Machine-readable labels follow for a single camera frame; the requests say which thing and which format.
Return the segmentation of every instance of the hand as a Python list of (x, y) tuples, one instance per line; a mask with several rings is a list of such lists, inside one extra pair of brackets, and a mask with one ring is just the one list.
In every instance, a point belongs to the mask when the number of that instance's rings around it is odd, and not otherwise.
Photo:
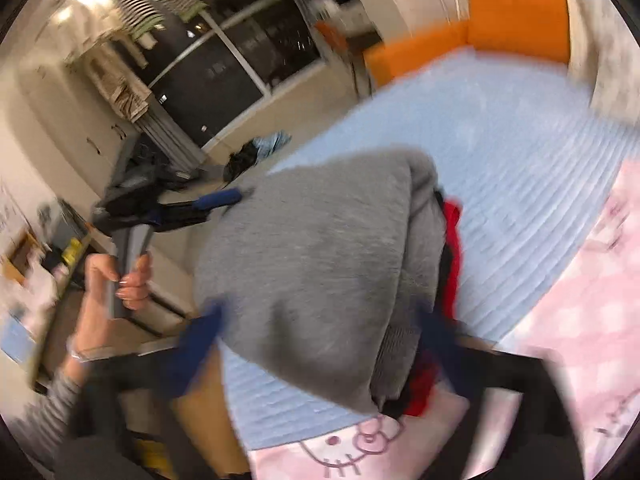
[[(108, 254), (92, 254), (87, 258), (85, 269), (86, 293), (74, 335), (74, 347), (80, 353), (105, 345), (113, 325), (107, 313), (106, 285), (107, 281), (119, 279), (115, 260)], [(116, 292), (127, 308), (138, 310), (145, 306), (149, 295), (146, 284), (150, 278), (151, 258), (145, 254), (138, 259), (136, 269), (122, 278)]]

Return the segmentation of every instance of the yellow item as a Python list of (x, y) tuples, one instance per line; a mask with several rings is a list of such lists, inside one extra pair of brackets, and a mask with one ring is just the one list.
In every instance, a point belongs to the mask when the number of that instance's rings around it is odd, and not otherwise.
[(135, 443), (142, 457), (142, 463), (147, 469), (151, 469), (167, 480), (178, 480), (162, 442), (136, 438)]
[(71, 238), (71, 240), (69, 240), (69, 245), (66, 246), (66, 249), (62, 253), (62, 259), (66, 263), (67, 267), (73, 267), (81, 250), (82, 242), (77, 238)]

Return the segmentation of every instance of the orange cushion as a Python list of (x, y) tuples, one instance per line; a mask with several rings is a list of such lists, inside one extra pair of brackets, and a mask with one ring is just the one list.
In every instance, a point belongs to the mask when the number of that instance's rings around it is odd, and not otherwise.
[(404, 40), (378, 44), (364, 53), (369, 73), (378, 86), (384, 86), (396, 77), (466, 45), (467, 29), (466, 21), (447, 23)]
[(569, 62), (566, 0), (469, 0), (469, 43)]

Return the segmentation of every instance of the cabinet handle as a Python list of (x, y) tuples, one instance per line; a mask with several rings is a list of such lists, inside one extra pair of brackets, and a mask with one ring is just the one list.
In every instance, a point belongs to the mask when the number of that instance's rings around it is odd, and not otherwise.
[(118, 136), (120, 137), (120, 140), (126, 139), (127, 138), (127, 134), (124, 132), (124, 130), (120, 127), (119, 124), (114, 124), (111, 127), (112, 130), (115, 130), (116, 133), (118, 134)]
[(94, 148), (95, 152), (98, 155), (102, 154), (102, 153), (100, 153), (100, 149), (98, 148), (98, 146), (95, 145), (95, 142), (93, 142), (89, 137), (86, 138), (86, 141)]

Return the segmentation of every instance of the striped sleeve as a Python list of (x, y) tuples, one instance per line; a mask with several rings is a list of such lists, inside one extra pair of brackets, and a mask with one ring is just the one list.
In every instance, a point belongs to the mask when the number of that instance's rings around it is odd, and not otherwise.
[(46, 396), (27, 406), (23, 416), (7, 422), (20, 448), (49, 470), (53, 469), (58, 448), (66, 436), (79, 392), (80, 388), (59, 371)]

